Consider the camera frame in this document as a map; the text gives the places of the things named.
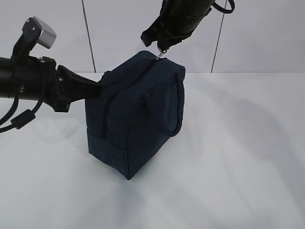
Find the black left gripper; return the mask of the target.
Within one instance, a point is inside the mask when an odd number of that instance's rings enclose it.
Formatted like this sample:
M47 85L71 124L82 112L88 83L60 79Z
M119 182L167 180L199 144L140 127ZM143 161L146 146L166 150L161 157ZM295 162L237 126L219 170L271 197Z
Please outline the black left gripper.
M68 112L71 99L98 97L101 86L63 65L56 70L56 61L49 57L29 57L13 66L13 85L19 98L37 101L45 89L43 102L55 112Z

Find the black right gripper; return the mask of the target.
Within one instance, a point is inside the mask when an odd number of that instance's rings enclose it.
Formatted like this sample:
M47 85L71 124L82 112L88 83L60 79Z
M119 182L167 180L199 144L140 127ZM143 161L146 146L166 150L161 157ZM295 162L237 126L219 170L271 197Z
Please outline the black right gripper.
M141 34L143 44L157 42L158 50L166 53L192 35L213 4L213 0L164 0L156 23Z

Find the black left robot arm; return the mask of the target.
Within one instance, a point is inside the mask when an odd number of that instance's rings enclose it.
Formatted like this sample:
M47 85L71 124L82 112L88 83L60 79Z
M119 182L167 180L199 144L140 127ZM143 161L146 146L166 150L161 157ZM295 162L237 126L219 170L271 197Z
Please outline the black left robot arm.
M67 113L71 103L100 95L101 86L92 80L79 76L66 67L56 65L49 57L29 57L24 63L14 63L8 58L0 59L0 96L39 100L42 79L45 78L46 92L43 102L55 112Z

